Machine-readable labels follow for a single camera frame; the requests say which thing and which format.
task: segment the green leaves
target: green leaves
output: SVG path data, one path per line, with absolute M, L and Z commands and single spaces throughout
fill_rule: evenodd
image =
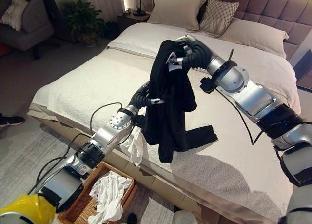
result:
M 63 14 L 79 41 L 88 42 L 95 39 L 96 33 L 104 36 L 105 22 L 98 18 L 101 12 L 95 10 L 91 3 L 78 0 L 65 4 Z

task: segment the upholstered headboard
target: upholstered headboard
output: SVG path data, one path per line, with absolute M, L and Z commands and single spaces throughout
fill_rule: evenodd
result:
M 289 35 L 284 50 L 289 60 L 312 29 L 312 1 L 307 0 L 221 0 L 239 2 L 234 17 L 255 21 Z

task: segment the yellow robot part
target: yellow robot part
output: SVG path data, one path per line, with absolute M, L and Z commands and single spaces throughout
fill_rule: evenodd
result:
M 22 195 L 11 202 L 4 209 L 0 209 L 0 223 L 29 223 L 50 224 L 55 215 L 53 207 L 43 196 L 34 194 L 31 196 Z

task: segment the beige pillow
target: beige pillow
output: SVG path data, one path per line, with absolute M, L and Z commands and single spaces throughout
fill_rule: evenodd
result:
M 148 22 L 198 30 L 199 25 L 196 17 L 205 1 L 154 0 L 155 6 Z
M 200 29 L 222 35 L 231 23 L 239 3 L 208 0 L 204 17 L 200 22 Z
M 285 31 L 253 21 L 233 19 L 220 39 L 252 46 L 286 58 L 283 40 L 289 36 Z

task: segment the laundry basket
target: laundry basket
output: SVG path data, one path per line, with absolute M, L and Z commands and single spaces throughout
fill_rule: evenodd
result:
M 92 189 L 93 184 L 97 182 L 97 180 L 108 173 L 110 170 L 118 173 L 119 175 L 130 178 L 131 184 L 128 189 L 124 192 L 123 197 L 121 199 L 121 205 L 123 209 L 123 213 L 127 209 L 130 201 L 135 195 L 138 185 L 134 182 L 134 179 L 122 171 L 112 167 L 111 165 L 101 162 L 97 165 L 97 168 L 91 173 L 88 179 L 84 183 L 84 188 L 82 193 L 78 196 L 76 201 L 72 204 L 72 206 L 64 213 L 58 215 L 57 220 L 62 224 L 88 224 L 88 217 L 91 215 L 96 215 L 95 207 L 98 202 L 92 199 L 89 196 L 89 193 Z M 107 224 L 117 224 L 116 222 L 107 222 Z

